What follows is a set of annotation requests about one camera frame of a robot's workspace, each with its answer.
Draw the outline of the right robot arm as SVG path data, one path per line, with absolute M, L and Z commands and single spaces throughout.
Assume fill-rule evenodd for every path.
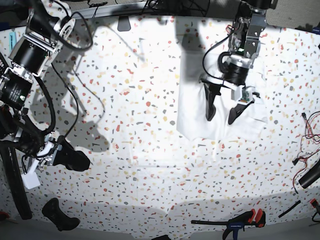
M 31 157 L 30 166 L 21 174 L 24 187 L 30 190 L 40 185 L 36 169 L 45 162 L 53 162 L 61 147 L 60 141 L 50 139 L 55 130 L 56 116 L 52 99 L 41 78 L 62 48 L 85 52 L 93 46 L 93 37 L 87 27 L 86 45 L 68 39 L 75 27 L 77 13 L 61 0 L 24 0 L 22 3 L 30 8 L 25 32 L 10 52 L 10 64 L 0 71 L 0 101 L 15 111 L 14 116 L 1 119 L 1 130 L 5 136 L 15 134 L 15 138 L 1 141 L 0 145 L 19 149 Z M 28 111 L 24 108 L 34 81 L 40 85 L 49 106 L 51 122 L 44 130 L 28 119 Z

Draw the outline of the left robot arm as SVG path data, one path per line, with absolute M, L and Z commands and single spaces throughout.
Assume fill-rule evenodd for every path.
M 236 103 L 229 111 L 229 125 L 259 98 L 256 88 L 246 85 L 246 78 L 260 52 L 260 34 L 267 27 L 266 12 L 268 9 L 275 9 L 277 4 L 276 0 L 240 2 L 232 25 L 226 27 L 228 50 L 222 52 L 217 59 L 221 76 L 214 76 L 206 70 L 199 78 L 204 84 L 205 116 L 208 121 L 216 114 L 214 101 L 221 94 L 221 88 L 230 89 L 231 99 Z

